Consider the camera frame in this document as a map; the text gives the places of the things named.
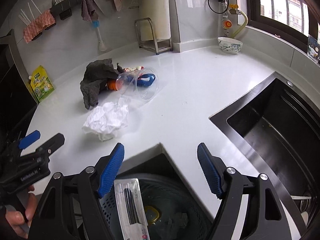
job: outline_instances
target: black sink basin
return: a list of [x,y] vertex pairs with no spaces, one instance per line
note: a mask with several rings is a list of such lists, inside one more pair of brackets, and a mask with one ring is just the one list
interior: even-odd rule
[[300,213],[308,213],[310,226],[320,208],[320,110],[289,84],[273,73],[210,120],[270,177],[302,235],[306,226]]

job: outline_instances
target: human hand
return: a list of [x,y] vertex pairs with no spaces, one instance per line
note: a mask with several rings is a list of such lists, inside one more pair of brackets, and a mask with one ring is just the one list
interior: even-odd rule
[[[35,187],[31,185],[28,188],[28,191],[34,191]],[[38,205],[38,201],[36,199],[35,194],[29,193],[29,199],[28,199],[28,206],[26,208],[26,217],[28,219],[28,226],[31,225],[33,215],[36,212],[36,208]],[[28,238],[28,234],[20,227],[20,225],[23,225],[25,223],[23,215],[19,211],[8,211],[5,214],[5,218],[9,222],[10,226],[13,228],[13,230],[16,232],[18,236],[21,236],[25,239]]]

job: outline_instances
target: kitchen counter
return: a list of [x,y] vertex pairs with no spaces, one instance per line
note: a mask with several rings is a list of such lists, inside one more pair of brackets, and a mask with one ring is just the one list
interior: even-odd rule
[[[214,217],[220,200],[213,195],[197,160],[196,149],[204,142],[210,152],[222,158],[226,166],[240,173],[257,176],[259,172],[229,139],[209,120],[209,117],[247,93],[276,69],[277,61],[255,57],[254,49],[244,46],[238,55],[223,53],[219,47],[207,47],[184,53],[166,52],[155,56],[129,45],[96,59],[112,58],[122,67],[145,66],[158,71],[158,94],[147,104],[129,113],[128,127],[118,138],[100,142],[95,135],[84,134],[81,127],[90,111],[86,110],[80,91],[88,62],[54,82],[55,91],[41,102],[28,132],[39,130],[41,139],[24,153],[60,132],[65,144],[50,158],[51,175],[79,173],[108,155],[117,142],[125,147],[125,160],[161,143],[205,208]],[[99,105],[115,101],[118,92],[103,92]],[[36,194],[42,193],[51,176],[35,184]],[[246,210],[243,198],[233,239],[239,239]],[[300,238],[293,220],[286,211],[292,239]]]

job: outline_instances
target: gray towel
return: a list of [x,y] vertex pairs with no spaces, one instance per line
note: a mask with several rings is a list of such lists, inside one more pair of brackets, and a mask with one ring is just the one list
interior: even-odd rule
[[92,22],[98,20],[99,15],[95,12],[93,0],[82,0],[81,16],[84,21]]
[[83,94],[84,106],[98,104],[98,94],[106,89],[108,79],[117,79],[124,70],[117,64],[117,69],[113,68],[112,59],[96,60],[87,65],[83,80],[80,82],[80,90]]

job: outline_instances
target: blue patterned bowl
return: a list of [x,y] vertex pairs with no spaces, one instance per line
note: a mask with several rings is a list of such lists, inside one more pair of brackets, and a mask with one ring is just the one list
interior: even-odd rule
[[241,41],[227,37],[219,37],[218,43],[222,51],[228,54],[237,54],[243,45]]

